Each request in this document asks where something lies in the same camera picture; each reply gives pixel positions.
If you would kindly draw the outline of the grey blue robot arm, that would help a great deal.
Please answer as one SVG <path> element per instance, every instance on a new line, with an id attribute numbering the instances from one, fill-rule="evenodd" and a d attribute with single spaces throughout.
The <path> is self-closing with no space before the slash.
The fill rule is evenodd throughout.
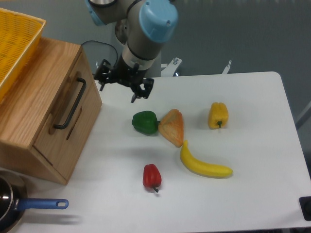
<path id="1" fill-rule="evenodd" d="M 97 26 L 126 20 L 125 45 L 114 65 L 102 60 L 94 79 L 104 87 L 118 83 L 129 87 L 131 101 L 148 98 L 154 85 L 145 75 L 177 26 L 178 11 L 169 0 L 87 0 Z"/>

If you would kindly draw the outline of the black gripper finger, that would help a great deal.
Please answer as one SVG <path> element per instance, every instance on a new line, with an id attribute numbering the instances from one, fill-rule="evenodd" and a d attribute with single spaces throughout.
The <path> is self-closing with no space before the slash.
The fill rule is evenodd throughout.
<path id="1" fill-rule="evenodd" d="M 96 80 L 99 85 L 100 91 L 103 91 L 104 86 L 109 83 L 116 83 L 117 79 L 115 76 L 114 67 L 106 60 L 103 59 L 98 65 L 95 74 L 93 75 L 94 80 Z"/>
<path id="2" fill-rule="evenodd" d="M 153 89 L 153 85 L 153 78 L 143 78 L 139 83 L 131 84 L 131 90 L 133 91 L 131 103 L 134 103 L 136 99 L 147 99 Z"/>

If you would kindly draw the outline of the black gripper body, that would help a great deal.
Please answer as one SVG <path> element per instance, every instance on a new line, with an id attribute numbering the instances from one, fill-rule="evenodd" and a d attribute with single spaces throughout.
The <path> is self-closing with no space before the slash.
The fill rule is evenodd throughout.
<path id="1" fill-rule="evenodd" d="M 142 84 L 142 80 L 146 74 L 146 70 L 139 70 L 139 68 L 140 65 L 137 63 L 133 67 L 130 67 L 124 61 L 123 57 L 120 57 L 113 72 L 119 84 L 127 87 L 139 86 Z"/>

